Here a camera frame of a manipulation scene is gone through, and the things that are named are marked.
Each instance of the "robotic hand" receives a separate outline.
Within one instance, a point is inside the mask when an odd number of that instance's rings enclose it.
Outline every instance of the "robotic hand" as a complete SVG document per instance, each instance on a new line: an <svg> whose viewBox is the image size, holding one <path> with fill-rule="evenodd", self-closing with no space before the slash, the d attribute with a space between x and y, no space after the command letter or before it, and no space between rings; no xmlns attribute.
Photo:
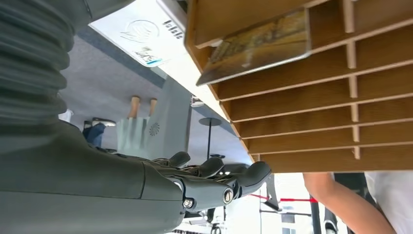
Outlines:
<svg viewBox="0 0 413 234"><path fill-rule="evenodd" d="M233 199L258 190L270 176L271 170L264 162L256 162L241 173L216 175L224 164L212 157L200 166L179 166L190 160L186 152L179 152L171 159L157 159L157 170L183 191L183 206L196 212L229 204Z"/></svg>
<svg viewBox="0 0 413 234"><path fill-rule="evenodd" d="M185 211L223 206L258 189L263 162L216 175L222 162L179 169L90 147L57 115L76 31L131 0L0 1L0 233L163 234Z"/></svg>

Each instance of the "jeans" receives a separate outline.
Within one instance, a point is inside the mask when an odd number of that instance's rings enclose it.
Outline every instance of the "jeans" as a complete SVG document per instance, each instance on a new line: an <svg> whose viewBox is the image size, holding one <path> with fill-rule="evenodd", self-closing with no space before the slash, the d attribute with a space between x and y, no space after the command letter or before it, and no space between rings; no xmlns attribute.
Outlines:
<svg viewBox="0 0 413 234"><path fill-rule="evenodd" d="M96 147L102 147L102 136L105 128L104 124L98 123L93 127L83 129L82 134L88 143Z"/></svg>

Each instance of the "person's arm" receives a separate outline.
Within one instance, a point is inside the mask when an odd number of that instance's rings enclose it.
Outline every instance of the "person's arm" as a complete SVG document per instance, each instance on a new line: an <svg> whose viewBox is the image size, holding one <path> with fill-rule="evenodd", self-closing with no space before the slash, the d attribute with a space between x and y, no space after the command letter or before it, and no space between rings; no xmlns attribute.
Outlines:
<svg viewBox="0 0 413 234"><path fill-rule="evenodd" d="M335 182L330 173L303 173L308 192L357 234L395 234L387 219L362 197Z"/></svg>

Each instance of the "metal screw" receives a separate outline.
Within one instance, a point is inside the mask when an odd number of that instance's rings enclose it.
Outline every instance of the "metal screw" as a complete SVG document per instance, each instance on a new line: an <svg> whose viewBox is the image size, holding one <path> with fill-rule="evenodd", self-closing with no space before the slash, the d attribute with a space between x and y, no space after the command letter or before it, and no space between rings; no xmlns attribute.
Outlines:
<svg viewBox="0 0 413 234"><path fill-rule="evenodd" d="M232 202L232 200L234 199L234 192L231 188L227 188L224 191L224 203L228 204L230 202Z"/></svg>
<svg viewBox="0 0 413 234"><path fill-rule="evenodd" d="M184 206L185 208L191 208L191 207L193 206L193 200L191 200L191 199L185 199L183 206Z"/></svg>

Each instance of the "book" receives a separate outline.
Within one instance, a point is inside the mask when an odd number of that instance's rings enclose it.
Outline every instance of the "book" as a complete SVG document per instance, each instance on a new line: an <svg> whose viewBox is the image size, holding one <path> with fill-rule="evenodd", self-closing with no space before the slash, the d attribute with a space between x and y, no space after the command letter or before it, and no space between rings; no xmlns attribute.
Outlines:
<svg viewBox="0 0 413 234"><path fill-rule="evenodd" d="M310 50L308 12L303 8L225 38L212 53L197 85L302 59Z"/></svg>

